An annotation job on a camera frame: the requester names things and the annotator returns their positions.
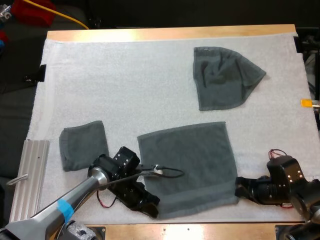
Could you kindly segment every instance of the folded gray towel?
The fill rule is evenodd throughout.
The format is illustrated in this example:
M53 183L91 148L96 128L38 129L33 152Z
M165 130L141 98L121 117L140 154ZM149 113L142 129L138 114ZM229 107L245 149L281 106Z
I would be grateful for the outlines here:
M88 168L101 154L109 155L102 121L63 129L59 145L66 172Z
M144 178L146 189L160 198L158 218L181 217L238 202L234 196L237 169L225 122L156 131L139 136L138 142L144 165L185 172L173 179Z
M266 72L236 51L195 47L193 77L199 110L224 110L243 104Z

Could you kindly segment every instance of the white terry cloth mat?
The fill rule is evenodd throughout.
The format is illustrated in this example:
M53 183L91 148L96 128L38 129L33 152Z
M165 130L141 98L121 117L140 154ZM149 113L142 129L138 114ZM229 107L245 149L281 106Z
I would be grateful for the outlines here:
M320 141L295 33L163 41L74 43L47 40L44 83L35 96L28 139L50 140L40 208L75 187L87 170L64 172L59 150L63 128L102 120L110 156L121 146L140 156L137 136L180 126L225 121L238 176L269 175L268 151L295 157L308 180L320 175ZM199 111L193 79L194 47L237 51L266 71L246 102L228 110ZM100 195L109 205L115 197ZM93 195L73 216L85 224L298 221L294 209L239 204L158 221L117 201L102 208Z

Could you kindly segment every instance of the orange object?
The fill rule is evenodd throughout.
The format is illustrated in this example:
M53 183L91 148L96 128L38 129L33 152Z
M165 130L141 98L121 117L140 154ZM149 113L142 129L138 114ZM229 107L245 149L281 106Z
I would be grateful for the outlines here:
M312 100L311 99L301 99L301 106L305 108L312 108Z
M49 9L56 10L56 6L50 0L34 0L34 2ZM11 13L22 23L41 27L49 27L55 18L55 14L52 12L33 6L23 0L14 1Z

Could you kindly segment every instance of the metal arm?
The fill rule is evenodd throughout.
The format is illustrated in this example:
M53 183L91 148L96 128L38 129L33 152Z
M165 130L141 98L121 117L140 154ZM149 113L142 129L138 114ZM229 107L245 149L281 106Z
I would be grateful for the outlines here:
M103 190L109 182L104 170L94 167L89 170L88 178L65 195L51 203L33 217L11 222L2 231L4 238L0 240L49 240L65 222L63 213L58 210L58 200L68 202L74 211L82 205L96 190Z

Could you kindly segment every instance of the table surface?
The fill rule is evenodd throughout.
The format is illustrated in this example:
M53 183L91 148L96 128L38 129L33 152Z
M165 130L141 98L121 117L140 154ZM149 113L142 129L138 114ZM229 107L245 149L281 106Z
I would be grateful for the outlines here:
M68 42L133 42L258 36L295 32L293 24L49 31L47 39ZM108 240L275 240L275 223L105 225Z

